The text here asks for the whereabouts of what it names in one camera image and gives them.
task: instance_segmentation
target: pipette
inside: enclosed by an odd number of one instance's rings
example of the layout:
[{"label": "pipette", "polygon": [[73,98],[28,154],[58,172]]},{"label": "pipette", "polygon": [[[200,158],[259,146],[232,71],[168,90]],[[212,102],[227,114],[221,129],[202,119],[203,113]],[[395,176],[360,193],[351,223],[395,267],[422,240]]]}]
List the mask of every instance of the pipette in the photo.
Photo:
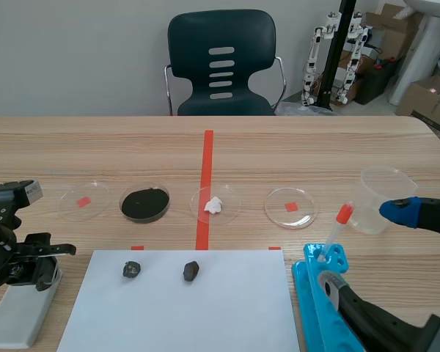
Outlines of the pipette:
[{"label": "pipette", "polygon": [[332,225],[331,234],[329,235],[328,240],[326,241],[326,244],[324,245],[323,249],[321,250],[320,256],[318,257],[318,260],[320,262],[326,261],[326,255],[328,254],[329,249],[331,248],[334,241],[337,239],[339,232],[344,229],[344,225],[347,224],[347,221],[349,221],[349,219],[351,218],[352,212],[352,204],[344,204],[340,208],[340,211],[336,216],[336,221]]}]

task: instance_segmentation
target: clear plastic beaker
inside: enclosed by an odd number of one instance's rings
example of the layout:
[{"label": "clear plastic beaker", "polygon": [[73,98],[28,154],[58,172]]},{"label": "clear plastic beaker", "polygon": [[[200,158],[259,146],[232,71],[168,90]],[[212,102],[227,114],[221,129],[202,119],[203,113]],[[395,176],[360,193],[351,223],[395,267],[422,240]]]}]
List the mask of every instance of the clear plastic beaker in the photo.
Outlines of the clear plastic beaker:
[{"label": "clear plastic beaker", "polygon": [[388,200],[408,198],[416,190],[416,183],[403,172],[389,166],[369,166],[360,173],[350,223],[369,235],[381,233],[389,221],[380,215],[380,206]]}]

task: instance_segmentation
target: orange dropper tip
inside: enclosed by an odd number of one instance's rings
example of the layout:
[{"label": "orange dropper tip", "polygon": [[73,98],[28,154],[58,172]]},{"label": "orange dropper tip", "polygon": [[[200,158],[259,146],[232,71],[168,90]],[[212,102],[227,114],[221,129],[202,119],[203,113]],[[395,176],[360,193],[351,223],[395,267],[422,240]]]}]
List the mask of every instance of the orange dropper tip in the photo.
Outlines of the orange dropper tip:
[{"label": "orange dropper tip", "polygon": [[353,205],[352,204],[344,204],[340,208],[339,213],[336,216],[336,221],[342,225],[347,224],[347,221],[349,221],[349,219],[352,216],[352,212],[353,212]]}]

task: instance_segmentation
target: dark rock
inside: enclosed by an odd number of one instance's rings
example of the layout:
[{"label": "dark rock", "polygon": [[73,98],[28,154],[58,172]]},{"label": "dark rock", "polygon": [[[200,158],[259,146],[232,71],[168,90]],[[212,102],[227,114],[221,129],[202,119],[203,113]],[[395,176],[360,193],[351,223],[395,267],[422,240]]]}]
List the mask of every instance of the dark rock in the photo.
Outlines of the dark rock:
[{"label": "dark rock", "polygon": [[197,262],[187,263],[184,266],[184,272],[183,272],[184,279],[187,282],[194,281],[198,272],[199,272],[199,264],[197,264]]},{"label": "dark rock", "polygon": [[124,277],[128,277],[129,279],[133,279],[134,277],[137,277],[137,275],[139,275],[140,269],[140,264],[138,264],[137,262],[127,262],[124,265],[122,275]]}]

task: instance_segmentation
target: blue holder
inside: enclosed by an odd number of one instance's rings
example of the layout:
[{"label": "blue holder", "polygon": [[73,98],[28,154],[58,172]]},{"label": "blue holder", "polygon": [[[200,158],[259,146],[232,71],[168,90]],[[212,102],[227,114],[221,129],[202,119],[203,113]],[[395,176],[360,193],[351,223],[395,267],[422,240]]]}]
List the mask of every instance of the blue holder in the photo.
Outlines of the blue holder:
[{"label": "blue holder", "polygon": [[344,248],[334,244],[319,262],[323,244],[308,243],[303,252],[305,260],[292,265],[301,320],[308,352],[362,352],[363,347],[336,312],[318,284],[321,271],[343,274],[349,269]]}]

